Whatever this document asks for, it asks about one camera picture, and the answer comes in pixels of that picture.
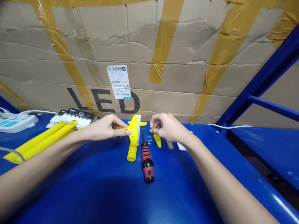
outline screwdriver handle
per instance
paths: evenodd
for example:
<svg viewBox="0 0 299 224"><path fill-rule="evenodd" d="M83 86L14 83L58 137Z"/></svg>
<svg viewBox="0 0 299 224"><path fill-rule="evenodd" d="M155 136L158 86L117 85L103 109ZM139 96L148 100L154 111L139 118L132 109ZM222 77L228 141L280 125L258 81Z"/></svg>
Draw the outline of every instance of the screwdriver handle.
<svg viewBox="0 0 299 224"><path fill-rule="evenodd" d="M145 181L150 184L154 182L154 163L150 157L149 145L147 142L141 144L142 147L142 169L144 172Z"/></svg>

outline hand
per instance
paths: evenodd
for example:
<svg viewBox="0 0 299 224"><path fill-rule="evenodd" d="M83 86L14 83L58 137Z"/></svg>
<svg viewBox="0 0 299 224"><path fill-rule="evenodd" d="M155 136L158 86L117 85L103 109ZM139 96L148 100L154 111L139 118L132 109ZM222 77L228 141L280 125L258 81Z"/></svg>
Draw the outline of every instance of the hand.
<svg viewBox="0 0 299 224"><path fill-rule="evenodd" d="M172 142L184 143L193 134L172 114L155 114L150 120L150 132Z"/></svg>
<svg viewBox="0 0 299 224"><path fill-rule="evenodd" d="M114 114L109 114L74 133L77 132L83 135L84 140L100 141L132 134L132 131L129 130L115 130L126 127L128 127L128 125L125 122Z"/></svg>

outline finger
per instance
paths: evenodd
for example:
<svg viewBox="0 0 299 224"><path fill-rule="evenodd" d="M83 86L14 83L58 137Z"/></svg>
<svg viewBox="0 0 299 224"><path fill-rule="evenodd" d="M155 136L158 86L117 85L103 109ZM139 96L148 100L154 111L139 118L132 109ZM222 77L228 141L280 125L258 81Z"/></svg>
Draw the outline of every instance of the finger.
<svg viewBox="0 0 299 224"><path fill-rule="evenodd" d="M160 120L162 114L154 114L150 120L149 126L150 128L154 127L154 123L156 120Z"/></svg>
<svg viewBox="0 0 299 224"><path fill-rule="evenodd" d="M113 128L113 129L121 129L122 127L119 126L119 125L112 125L112 128Z"/></svg>
<svg viewBox="0 0 299 224"><path fill-rule="evenodd" d="M125 122L123 122L122 120L120 120L115 115L113 116L113 123L116 124L116 125L118 125L118 126L120 126L120 127L122 127L122 128L127 128L128 127L128 125Z"/></svg>
<svg viewBox="0 0 299 224"><path fill-rule="evenodd" d="M159 125L161 125L161 121L157 120L157 121L154 123L153 128L157 128Z"/></svg>
<svg viewBox="0 0 299 224"><path fill-rule="evenodd" d="M153 134L157 134L159 135L159 132L161 131L161 129L157 129L157 128L152 128L150 129L150 132L153 133Z"/></svg>
<svg viewBox="0 0 299 224"><path fill-rule="evenodd" d="M113 137L130 135L133 132L130 130L113 130Z"/></svg>

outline yellow plastic part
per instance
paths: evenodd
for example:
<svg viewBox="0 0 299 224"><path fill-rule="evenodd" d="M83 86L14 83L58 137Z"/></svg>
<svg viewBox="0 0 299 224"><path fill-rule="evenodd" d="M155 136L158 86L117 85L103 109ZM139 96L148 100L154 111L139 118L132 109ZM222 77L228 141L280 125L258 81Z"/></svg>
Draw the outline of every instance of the yellow plastic part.
<svg viewBox="0 0 299 224"><path fill-rule="evenodd" d="M118 130L130 130L132 131L132 134L129 135L130 140L131 140L131 144L133 146L137 146L138 143L138 122L139 122L139 116L134 115L130 125L127 128L121 128Z"/></svg>
<svg viewBox="0 0 299 224"><path fill-rule="evenodd" d="M77 121L71 121L69 124L65 125L63 128L59 129L57 132L53 133L49 137L45 138L41 142L37 143L35 146L31 148L31 150L26 151L23 153L23 157L25 160L32 158L33 156L37 155L44 149L48 148L49 146L53 145L55 142L59 141L64 135L70 133L72 129L77 125ZM17 157L14 160L10 160L10 162L20 164L21 160Z"/></svg>
<svg viewBox="0 0 299 224"><path fill-rule="evenodd" d="M140 122L140 127L142 127L142 126L146 126L147 125L147 122Z"/></svg>
<svg viewBox="0 0 299 224"><path fill-rule="evenodd" d="M127 160L131 162L135 161L136 154L137 154L137 146L133 146L132 143L130 143Z"/></svg>
<svg viewBox="0 0 299 224"><path fill-rule="evenodd" d="M154 139L156 140L156 143L157 143L158 147L161 148L162 147L162 145L161 145L161 137L158 136L158 135L156 135L156 134L154 134Z"/></svg>
<svg viewBox="0 0 299 224"><path fill-rule="evenodd" d="M65 126L67 123L60 121L58 124L54 125L53 127L49 128L48 130L46 130L45 132L43 132L42 134L34 137L33 139L27 141L26 143L24 143L23 145L21 145L20 147L18 147L15 151L21 153L22 155L30 150L33 146L35 146L37 143L41 142L42 140L46 139L47 137L49 137L50 135L52 135L53 133L55 133L56 131L58 131L59 129L61 129L63 126ZM19 157L16 156L14 153L9 153L6 156L3 157L4 159L13 162L13 160L19 160Z"/></svg>
<svg viewBox="0 0 299 224"><path fill-rule="evenodd" d="M65 138L66 136L68 136L70 133L74 132L77 130L77 127L70 129L67 133L65 133L59 140Z"/></svg>

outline brown packing tape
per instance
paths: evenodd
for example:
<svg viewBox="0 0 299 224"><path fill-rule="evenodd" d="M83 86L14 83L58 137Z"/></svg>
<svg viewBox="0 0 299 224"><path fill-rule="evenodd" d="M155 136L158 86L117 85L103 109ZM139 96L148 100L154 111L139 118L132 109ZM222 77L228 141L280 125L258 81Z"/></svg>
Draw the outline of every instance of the brown packing tape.
<svg viewBox="0 0 299 224"><path fill-rule="evenodd" d="M180 19L184 0L165 0L158 29L149 82L161 83L164 66Z"/></svg>
<svg viewBox="0 0 299 224"><path fill-rule="evenodd" d="M219 31L206 71L206 81L189 123L194 124L201 116L210 96L224 75L227 66L237 54L261 8L284 8L283 1L227 0L233 4Z"/></svg>
<svg viewBox="0 0 299 224"><path fill-rule="evenodd" d="M299 24L299 1L283 1L285 8L282 16L276 21L273 30L269 33L268 39L272 40L272 45L277 49L288 37L293 29Z"/></svg>
<svg viewBox="0 0 299 224"><path fill-rule="evenodd" d="M74 31L74 35L76 38L76 42L78 48L84 58L84 63L93 77L96 85L101 87L101 85L105 85L104 78L100 73L98 66L95 64L95 58L93 55L93 51L91 49L89 38L85 37L85 29L83 26L83 22L81 19L80 13L76 10L76 8L64 8L66 17L69 21L69 24Z"/></svg>
<svg viewBox="0 0 299 224"><path fill-rule="evenodd" d="M11 95L19 104L21 104L21 106L24 109L31 110L31 108L26 103L24 103L24 101L17 94L15 94L7 85L5 85L1 80L0 80L0 88L2 88L5 92Z"/></svg>
<svg viewBox="0 0 299 224"><path fill-rule="evenodd" d="M35 10L36 15L38 16L44 30L46 31L52 45L54 46L57 54L62 60L67 72L72 78L74 84L77 86L79 93L81 94L86 106L89 111L95 113L97 112L93 109L93 102L91 101L90 95L87 91L87 88L80 76L80 73L74 64L70 53L68 52L65 43L61 37L61 34L57 30L56 21L52 12L52 6L63 6L63 7L96 7L96 6L115 6L115 5L125 5L131 3L145 2L149 0L6 0L7 2L15 2L15 3L25 3L31 4ZM84 44L86 43L84 40L78 40L78 47L80 48L83 54L88 55L90 45ZM103 78L98 72L98 68L91 62L85 62L87 64L87 68L90 71L91 75L98 82L103 82ZM17 96L11 89L9 89L3 82L0 83L0 88L6 91L8 94L12 95L17 102L19 102L25 109L29 110L30 108L23 102L23 100Z"/></svg>
<svg viewBox="0 0 299 224"><path fill-rule="evenodd" d="M96 7L126 5L150 0L49 0L52 6L62 7Z"/></svg>
<svg viewBox="0 0 299 224"><path fill-rule="evenodd" d="M80 95L82 96L88 110L91 113L97 115L94 105L91 100L90 94L87 91L87 88L80 76L80 73L67 50L65 43L59 33L56 25L56 21L53 15L52 6L49 0L32 0L31 5L44 28L47 36L49 37L53 47L55 48L59 58L61 59L65 69L76 85Z"/></svg>

